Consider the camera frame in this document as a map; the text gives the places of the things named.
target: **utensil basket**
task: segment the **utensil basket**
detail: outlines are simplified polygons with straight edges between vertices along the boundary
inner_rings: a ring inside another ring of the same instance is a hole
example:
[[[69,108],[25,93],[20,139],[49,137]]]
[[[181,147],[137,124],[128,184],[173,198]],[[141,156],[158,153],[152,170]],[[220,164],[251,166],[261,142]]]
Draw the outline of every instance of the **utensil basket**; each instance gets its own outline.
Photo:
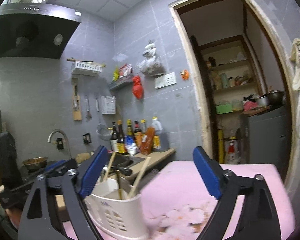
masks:
[[[91,220],[107,234],[119,240],[146,240],[149,238],[145,225],[141,195],[130,199],[122,190],[124,200],[119,199],[118,183],[107,179],[95,185],[92,194],[85,198]]]

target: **range hood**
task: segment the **range hood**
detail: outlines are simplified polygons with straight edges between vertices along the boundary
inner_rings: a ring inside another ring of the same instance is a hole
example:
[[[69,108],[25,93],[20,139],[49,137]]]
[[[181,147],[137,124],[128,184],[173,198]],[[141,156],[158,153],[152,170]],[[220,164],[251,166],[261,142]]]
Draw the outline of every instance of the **range hood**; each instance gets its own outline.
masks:
[[[0,6],[0,57],[60,58],[81,13],[46,3]]]

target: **doorway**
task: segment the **doorway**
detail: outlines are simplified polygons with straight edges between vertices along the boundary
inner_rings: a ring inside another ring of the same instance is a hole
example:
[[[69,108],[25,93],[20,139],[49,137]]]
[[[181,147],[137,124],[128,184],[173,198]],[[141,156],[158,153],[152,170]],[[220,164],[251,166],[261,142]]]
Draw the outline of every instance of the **doorway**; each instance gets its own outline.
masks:
[[[284,181],[293,152],[291,91],[262,21],[245,0],[184,0],[171,12],[186,53],[193,51],[187,56],[197,66],[192,74],[210,157],[225,163],[234,141],[234,163],[273,163]],[[269,90],[283,91],[285,104],[253,102]]]

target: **green box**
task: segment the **green box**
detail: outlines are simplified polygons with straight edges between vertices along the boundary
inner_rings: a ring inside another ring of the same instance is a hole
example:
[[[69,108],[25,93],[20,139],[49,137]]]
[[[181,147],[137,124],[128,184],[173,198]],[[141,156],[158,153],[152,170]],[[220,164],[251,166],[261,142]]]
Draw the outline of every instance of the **green box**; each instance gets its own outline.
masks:
[[[232,112],[232,104],[225,104],[221,106],[216,106],[217,114],[225,114]]]

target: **white wall socket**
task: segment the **white wall socket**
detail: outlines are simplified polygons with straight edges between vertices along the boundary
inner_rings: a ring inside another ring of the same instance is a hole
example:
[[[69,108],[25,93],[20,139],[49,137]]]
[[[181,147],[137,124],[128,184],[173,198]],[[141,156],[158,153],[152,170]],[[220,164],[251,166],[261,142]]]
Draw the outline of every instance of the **white wall socket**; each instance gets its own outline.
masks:
[[[173,85],[175,83],[177,83],[177,80],[174,72],[154,79],[154,87],[157,89]]]

